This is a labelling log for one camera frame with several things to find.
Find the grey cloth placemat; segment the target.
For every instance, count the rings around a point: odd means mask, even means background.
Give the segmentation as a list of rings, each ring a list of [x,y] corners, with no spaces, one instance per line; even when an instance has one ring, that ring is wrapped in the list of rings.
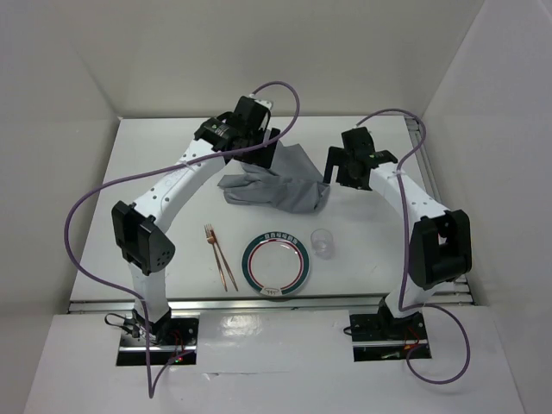
[[[330,186],[299,144],[285,146],[279,142],[268,169],[245,163],[241,166],[243,173],[225,175],[218,182],[228,204],[310,214],[320,211],[328,201]]]

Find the copper fork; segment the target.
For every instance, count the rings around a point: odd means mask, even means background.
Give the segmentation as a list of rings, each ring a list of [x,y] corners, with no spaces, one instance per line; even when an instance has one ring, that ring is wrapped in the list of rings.
[[[204,232],[205,232],[205,236],[206,236],[206,240],[207,242],[211,245],[212,247],[212,250],[213,250],[213,254],[214,254],[214,257],[215,257],[215,260],[216,260],[216,265],[217,265],[217,269],[218,269],[218,272],[219,272],[219,275],[220,275],[220,278],[221,278],[221,281],[222,281],[222,284],[223,284],[223,289],[225,291],[228,290],[228,286],[227,286],[227,283],[226,283],[226,279],[225,279],[225,276],[224,276],[224,273],[223,273],[223,268],[222,268],[222,264],[221,264],[221,261],[220,261],[220,258],[219,258],[219,255],[216,251],[216,246],[215,246],[215,238],[212,234],[212,231],[211,231],[211,227],[209,224],[205,224],[204,225]]]

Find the clear plastic cup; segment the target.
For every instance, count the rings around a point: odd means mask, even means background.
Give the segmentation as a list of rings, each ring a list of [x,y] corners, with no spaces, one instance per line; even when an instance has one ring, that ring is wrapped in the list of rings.
[[[310,235],[310,242],[316,256],[329,260],[335,255],[334,238],[329,230],[314,230]]]

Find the white plate green red rim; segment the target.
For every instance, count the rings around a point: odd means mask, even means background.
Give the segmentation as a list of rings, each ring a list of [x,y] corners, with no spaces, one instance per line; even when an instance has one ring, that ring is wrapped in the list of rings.
[[[294,235],[273,231],[255,237],[245,248],[241,271],[249,286],[268,298],[298,293],[309,277],[311,258]]]

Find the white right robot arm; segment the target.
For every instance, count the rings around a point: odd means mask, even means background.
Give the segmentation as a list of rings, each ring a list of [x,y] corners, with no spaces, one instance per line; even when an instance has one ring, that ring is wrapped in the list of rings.
[[[463,210],[449,210],[402,170],[389,151],[375,149],[367,128],[342,133],[342,146],[328,151],[323,181],[376,191],[405,221],[405,260],[400,286],[384,299],[376,327],[386,338],[397,337],[406,318],[418,312],[445,282],[472,268],[470,221]]]

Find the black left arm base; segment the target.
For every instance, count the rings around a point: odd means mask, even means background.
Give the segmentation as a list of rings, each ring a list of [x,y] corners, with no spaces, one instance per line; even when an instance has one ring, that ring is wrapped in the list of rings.
[[[146,365],[146,332],[134,318],[116,313],[104,316],[104,323],[122,331],[116,358],[118,367]],[[157,336],[150,336],[152,366],[164,366],[174,359],[173,365],[191,366],[197,362],[197,317],[171,319]]]

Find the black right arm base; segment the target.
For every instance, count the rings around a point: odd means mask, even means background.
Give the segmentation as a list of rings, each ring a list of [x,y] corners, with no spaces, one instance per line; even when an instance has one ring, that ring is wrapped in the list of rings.
[[[353,313],[343,330],[352,341],[355,362],[430,359],[431,351],[423,315],[416,312],[394,319],[388,309]]]

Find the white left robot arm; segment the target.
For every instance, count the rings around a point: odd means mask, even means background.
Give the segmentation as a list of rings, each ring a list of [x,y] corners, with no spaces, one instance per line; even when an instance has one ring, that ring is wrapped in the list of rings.
[[[232,159],[226,155],[190,162],[209,154],[252,147],[279,134],[269,129],[273,103],[255,95],[241,97],[234,110],[203,122],[177,162],[178,170],[165,174],[132,204],[122,201],[111,210],[116,245],[129,263],[136,299],[133,317],[139,332],[152,344],[170,334],[171,308],[166,297],[165,268],[176,248],[166,232],[194,193]]]

